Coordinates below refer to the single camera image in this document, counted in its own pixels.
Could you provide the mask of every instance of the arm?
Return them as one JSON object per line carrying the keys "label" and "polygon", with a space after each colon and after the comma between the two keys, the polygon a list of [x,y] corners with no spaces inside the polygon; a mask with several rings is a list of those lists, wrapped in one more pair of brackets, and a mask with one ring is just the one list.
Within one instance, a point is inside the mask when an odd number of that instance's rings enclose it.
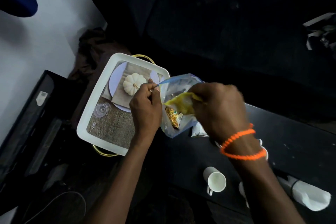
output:
{"label": "arm", "polygon": [[[208,135],[219,143],[249,128],[244,99],[235,86],[199,83],[189,91],[204,100],[204,103],[193,100],[196,118]],[[252,135],[238,138],[226,149],[228,153],[237,155],[253,155],[260,150],[259,141]],[[255,223],[305,223],[265,158],[230,161],[243,181]]]}
{"label": "arm", "polygon": [[160,92],[154,90],[155,86],[142,84],[131,100],[135,135],[106,196],[95,211],[89,213],[85,223],[125,223],[142,163],[162,120]]}

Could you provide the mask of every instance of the transparent plastic bag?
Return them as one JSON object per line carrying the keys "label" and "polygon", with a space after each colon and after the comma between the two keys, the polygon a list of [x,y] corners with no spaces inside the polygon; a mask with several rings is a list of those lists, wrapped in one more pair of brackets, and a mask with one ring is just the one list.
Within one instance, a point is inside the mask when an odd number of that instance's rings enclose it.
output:
{"label": "transparent plastic bag", "polygon": [[173,99],[181,93],[187,92],[191,86],[203,82],[200,78],[193,74],[183,74],[175,77],[170,77],[159,83],[160,96],[162,102],[162,122],[161,129],[168,137],[175,137],[183,131],[191,128],[197,123],[196,117],[193,114],[183,115],[179,121],[178,129],[174,128],[171,121],[166,113],[166,103],[167,101]]}

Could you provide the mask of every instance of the white wall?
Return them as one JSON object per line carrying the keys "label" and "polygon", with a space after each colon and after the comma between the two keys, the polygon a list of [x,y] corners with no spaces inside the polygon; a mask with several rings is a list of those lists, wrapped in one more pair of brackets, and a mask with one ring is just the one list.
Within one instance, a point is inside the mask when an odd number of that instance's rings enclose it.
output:
{"label": "white wall", "polygon": [[78,38],[103,26],[92,0],[37,0],[31,18],[0,11],[0,144],[45,69],[67,77]]}

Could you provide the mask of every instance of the forearm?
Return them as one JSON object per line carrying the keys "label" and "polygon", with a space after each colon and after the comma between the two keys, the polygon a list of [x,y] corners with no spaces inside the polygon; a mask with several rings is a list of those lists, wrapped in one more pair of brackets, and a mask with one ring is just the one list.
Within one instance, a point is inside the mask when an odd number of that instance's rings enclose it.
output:
{"label": "forearm", "polygon": [[[242,151],[250,151],[253,154],[260,149],[259,142],[252,136],[241,138],[241,140],[249,140],[249,149],[235,149],[233,147],[231,149],[233,154],[243,155]],[[304,223],[265,158],[255,161],[231,160],[231,162],[243,181],[246,198],[255,223]]]}
{"label": "forearm", "polygon": [[[132,142],[141,141],[137,139],[133,138]],[[85,223],[125,223],[148,147],[145,144],[131,144],[106,196]]]}

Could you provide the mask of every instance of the person's right hand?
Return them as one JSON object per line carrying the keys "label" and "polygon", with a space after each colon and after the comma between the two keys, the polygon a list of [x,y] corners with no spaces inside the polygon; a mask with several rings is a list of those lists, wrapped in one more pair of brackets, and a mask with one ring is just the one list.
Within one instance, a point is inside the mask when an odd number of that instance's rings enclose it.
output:
{"label": "person's right hand", "polygon": [[[243,96],[235,86],[216,82],[198,83],[188,92],[203,99],[204,103],[193,100],[195,116],[205,132],[219,143],[250,128]],[[248,154],[256,153],[259,149],[260,145],[253,136],[245,136],[229,145],[228,152]]]}

